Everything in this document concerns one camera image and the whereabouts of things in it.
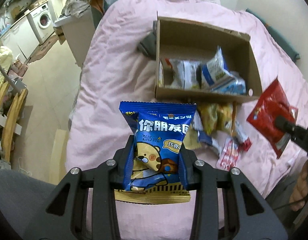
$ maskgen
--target washing machine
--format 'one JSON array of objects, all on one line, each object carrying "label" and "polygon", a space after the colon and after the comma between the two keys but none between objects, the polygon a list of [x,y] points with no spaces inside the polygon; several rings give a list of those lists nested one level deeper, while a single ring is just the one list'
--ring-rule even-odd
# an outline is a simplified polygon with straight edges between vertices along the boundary
[{"label": "washing machine", "polygon": [[54,32],[51,14],[48,10],[48,4],[44,3],[27,15],[27,19],[35,33],[39,44],[43,44]]}]

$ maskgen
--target gray cloth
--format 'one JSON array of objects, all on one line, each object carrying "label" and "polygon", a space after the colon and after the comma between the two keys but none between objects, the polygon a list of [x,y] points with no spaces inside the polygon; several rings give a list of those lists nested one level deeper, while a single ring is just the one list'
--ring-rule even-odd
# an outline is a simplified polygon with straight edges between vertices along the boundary
[{"label": "gray cloth", "polygon": [[14,170],[0,170],[0,211],[20,237],[54,188]]},{"label": "gray cloth", "polygon": [[289,206],[285,206],[277,210],[275,209],[289,203],[289,198],[297,183],[297,179],[298,174],[295,174],[281,180],[266,198],[266,201],[274,210],[289,235],[293,232],[293,221],[296,219],[301,210],[294,212]]},{"label": "gray cloth", "polygon": [[137,48],[151,60],[156,60],[156,21],[153,21],[153,31],[137,45]]},{"label": "gray cloth", "polygon": [[89,7],[89,0],[66,0],[61,14],[71,15],[80,18],[83,12]]}]

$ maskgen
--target bed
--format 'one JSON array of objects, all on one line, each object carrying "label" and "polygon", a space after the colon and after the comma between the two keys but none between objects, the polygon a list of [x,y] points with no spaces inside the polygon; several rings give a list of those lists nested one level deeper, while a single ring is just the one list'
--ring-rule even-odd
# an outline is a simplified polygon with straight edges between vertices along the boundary
[{"label": "bed", "polygon": [[[120,101],[154,100],[155,62],[136,48],[151,31],[157,12],[161,16],[208,22],[248,33],[263,90],[278,77],[289,102],[299,108],[297,124],[308,126],[308,83],[253,15],[198,0],[118,0],[97,27],[86,56],[67,145],[67,171],[72,167],[83,170],[97,167],[125,146],[131,130],[118,110]],[[282,157],[276,160],[270,144],[245,121],[255,103],[246,103],[238,111],[237,118],[253,145],[236,166],[266,197],[282,178],[304,161],[305,152],[290,142]],[[214,153],[206,149],[195,153],[215,167]],[[195,192],[192,192],[191,201],[182,204],[117,202],[122,239],[189,239],[194,199]]]}]

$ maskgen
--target plastic bag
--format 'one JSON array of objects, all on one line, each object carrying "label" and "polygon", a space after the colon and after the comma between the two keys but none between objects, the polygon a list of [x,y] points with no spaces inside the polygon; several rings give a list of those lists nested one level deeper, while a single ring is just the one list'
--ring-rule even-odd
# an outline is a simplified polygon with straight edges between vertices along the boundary
[{"label": "plastic bag", "polygon": [[217,107],[218,104],[201,104],[198,105],[198,111],[201,114],[201,122],[203,124],[204,132],[210,135],[217,126]]},{"label": "plastic bag", "polygon": [[[134,148],[124,171],[125,190],[139,192],[179,183],[178,153],[196,105],[121,102],[119,109],[134,133]],[[139,169],[140,162],[146,168]]]},{"label": "plastic bag", "polygon": [[236,166],[239,154],[238,144],[233,140],[233,138],[228,136],[225,141],[224,149],[216,163],[216,168],[229,171],[231,168]]},{"label": "plastic bag", "polygon": [[187,150],[196,150],[201,148],[201,143],[198,141],[198,132],[193,128],[192,125],[189,126],[183,143]]},{"label": "plastic bag", "polygon": [[222,148],[220,147],[216,139],[207,135],[203,131],[198,131],[197,141],[206,143],[208,146],[210,146],[210,149],[217,155],[217,157],[220,157]]},{"label": "plastic bag", "polygon": [[245,80],[239,76],[238,72],[231,71],[230,73],[235,76],[235,79],[224,86],[212,89],[212,91],[219,94],[245,95]]},{"label": "plastic bag", "polygon": [[236,104],[217,105],[216,130],[223,131],[233,136],[236,118]]},{"label": "plastic bag", "polygon": [[215,56],[206,64],[201,64],[201,88],[213,90],[228,85],[235,80],[229,71],[222,49],[218,46]]},{"label": "plastic bag", "polygon": [[290,139],[288,134],[284,134],[275,127],[274,122],[279,115],[282,115],[287,121],[295,123],[293,110],[276,78],[261,94],[255,108],[247,117],[247,121],[270,142],[278,159]]},{"label": "plastic bag", "polygon": [[166,58],[166,63],[174,71],[174,80],[170,85],[176,89],[199,89],[196,71],[200,61]]},{"label": "plastic bag", "polygon": [[250,138],[245,133],[243,127],[240,125],[240,123],[237,120],[235,120],[235,132],[236,132],[235,138],[240,143],[239,150],[240,151],[243,150],[247,152],[252,146],[252,142],[250,141]]}]

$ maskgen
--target black cable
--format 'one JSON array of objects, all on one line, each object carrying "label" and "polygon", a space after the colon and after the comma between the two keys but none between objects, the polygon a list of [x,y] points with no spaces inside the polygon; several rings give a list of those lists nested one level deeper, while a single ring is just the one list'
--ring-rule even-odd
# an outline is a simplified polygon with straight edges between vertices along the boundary
[{"label": "black cable", "polygon": [[284,207],[288,207],[288,206],[291,206],[291,205],[297,204],[297,203],[299,203],[299,202],[304,201],[304,200],[305,200],[305,198],[306,198],[306,197],[304,197],[304,198],[302,198],[302,199],[300,199],[300,200],[294,201],[294,202],[292,202],[292,203],[288,203],[288,204],[285,204],[285,205],[279,206],[279,207],[277,207],[277,208],[273,208],[273,210],[275,211],[275,210],[278,210],[278,209],[281,209],[281,208],[284,208]]}]

